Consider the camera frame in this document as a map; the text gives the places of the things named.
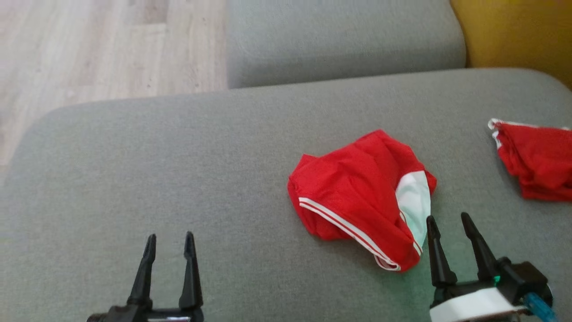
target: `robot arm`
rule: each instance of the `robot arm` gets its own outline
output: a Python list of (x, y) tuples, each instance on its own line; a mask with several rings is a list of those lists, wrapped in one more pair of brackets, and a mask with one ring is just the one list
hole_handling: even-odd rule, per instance
[(427, 218), (431, 280), (435, 287), (430, 306), (432, 322), (519, 321), (520, 314), (535, 314), (556, 322), (548, 279), (529, 262), (512, 264), (496, 259), (467, 213), (461, 214), (465, 234), (472, 243), (478, 280), (457, 283), (440, 243), (433, 216)]
[(125, 306), (113, 306), (107, 313), (91, 315), (87, 322), (203, 322), (201, 282), (194, 237), (186, 234), (184, 256), (186, 259), (185, 280), (179, 298), (179, 308), (153, 309), (149, 298), (151, 290), (151, 268), (155, 261), (156, 237), (149, 236), (135, 276), (131, 295)]

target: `sofa cushion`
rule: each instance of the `sofa cushion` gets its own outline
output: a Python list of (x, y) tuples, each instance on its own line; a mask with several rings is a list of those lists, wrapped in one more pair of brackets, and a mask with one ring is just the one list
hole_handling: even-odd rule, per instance
[(124, 303), (151, 233), (151, 296), (175, 307), (191, 230), (209, 321), (429, 321), (427, 254), (387, 272), (355, 241), (309, 235), (287, 193), (302, 154), (382, 128), (437, 177), (432, 214), (459, 280), (476, 279), (466, 211), (570, 316), (572, 207), (521, 198), (492, 117), (569, 126), (572, 93), (529, 70), (461, 69), (56, 110), (27, 132), (0, 194), (1, 312), (76, 322)]
[(462, 68), (448, 0), (230, 0), (230, 88)]

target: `white stripe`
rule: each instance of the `white stripe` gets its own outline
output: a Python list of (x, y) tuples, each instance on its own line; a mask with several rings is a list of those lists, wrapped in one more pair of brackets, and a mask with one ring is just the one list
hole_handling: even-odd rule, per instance
[(417, 254), (419, 255), (419, 257), (421, 257), (421, 253), (423, 252), (421, 249), (419, 249), (419, 246), (417, 246), (417, 243), (413, 243), (413, 248), (415, 248), (415, 250), (417, 251)]
[(499, 131), (498, 131), (498, 130), (496, 130), (496, 131), (494, 131), (494, 132), (492, 133), (492, 138), (495, 139), (496, 149), (497, 149), (497, 150), (500, 149), (501, 146), (502, 146), (501, 140), (499, 140), (498, 136), (499, 136)]
[(405, 174), (395, 189), (400, 216), (406, 223), (414, 241), (413, 247), (421, 256), (421, 247), (427, 236), (427, 217), (431, 214), (431, 194), (425, 171)]
[(385, 269), (385, 270), (391, 270), (391, 271), (398, 271), (400, 270), (399, 267), (397, 268), (392, 268), (390, 266), (388, 266), (389, 264), (387, 264), (383, 259), (381, 259), (379, 256), (375, 256), (375, 262), (378, 263), (378, 266)]
[(345, 219), (343, 219), (342, 217), (338, 216), (336, 213), (334, 213), (333, 211), (331, 211), (330, 209), (320, 205), (319, 203), (308, 199), (308, 198), (303, 198), (300, 197), (298, 198), (298, 200), (300, 201), (300, 207), (306, 208), (310, 211), (313, 211), (314, 213), (320, 215), (322, 218), (326, 219), (327, 221), (331, 222), (332, 224), (336, 225), (336, 227), (342, 229), (344, 232), (346, 232), (348, 235), (350, 235), (351, 237), (353, 237), (358, 243), (360, 243), (362, 246), (364, 246), (367, 250), (369, 250), (373, 255), (379, 257), (381, 260), (383, 260), (384, 262), (386, 262), (388, 265), (390, 266), (395, 266), (395, 269), (389, 269), (389, 268), (385, 268), (382, 267), (384, 269), (387, 270), (401, 270), (401, 267), (393, 262), (379, 247), (378, 245), (376, 245), (374, 243), (374, 241), (368, 236), (366, 235), (363, 231), (359, 230), (356, 226), (352, 225), (351, 223), (347, 222)]
[[(401, 216), (401, 219), (403, 220), (403, 222), (407, 225), (407, 220), (405, 219), (405, 215), (403, 215), (402, 211), (399, 211), (399, 215)], [(417, 254), (421, 257), (421, 253), (423, 251), (421, 249), (419, 249), (416, 242), (413, 242), (413, 248), (415, 248), (415, 250), (417, 251)]]
[(509, 125), (519, 125), (519, 126), (525, 126), (525, 127), (531, 127), (531, 128), (538, 128), (538, 125), (503, 121), (503, 120), (499, 120), (499, 119), (491, 119), (490, 121), (488, 121), (488, 124), (487, 124), (488, 128), (489, 129), (496, 129), (496, 123), (505, 123), (505, 124), (509, 124)]

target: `yellow cushion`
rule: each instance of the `yellow cushion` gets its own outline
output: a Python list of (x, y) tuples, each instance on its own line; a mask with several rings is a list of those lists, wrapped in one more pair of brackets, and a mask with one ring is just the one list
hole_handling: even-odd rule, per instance
[(451, 0), (467, 67), (523, 67), (572, 89), (571, 0)]

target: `red shorts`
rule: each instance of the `red shorts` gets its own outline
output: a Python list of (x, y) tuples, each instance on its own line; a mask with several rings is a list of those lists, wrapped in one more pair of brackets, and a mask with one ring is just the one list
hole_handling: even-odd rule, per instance
[(500, 159), (526, 199), (572, 201), (572, 131), (491, 119)]
[(409, 146), (377, 130), (320, 158), (303, 155), (288, 192), (311, 234), (354, 238), (387, 270), (419, 261), (436, 179)]

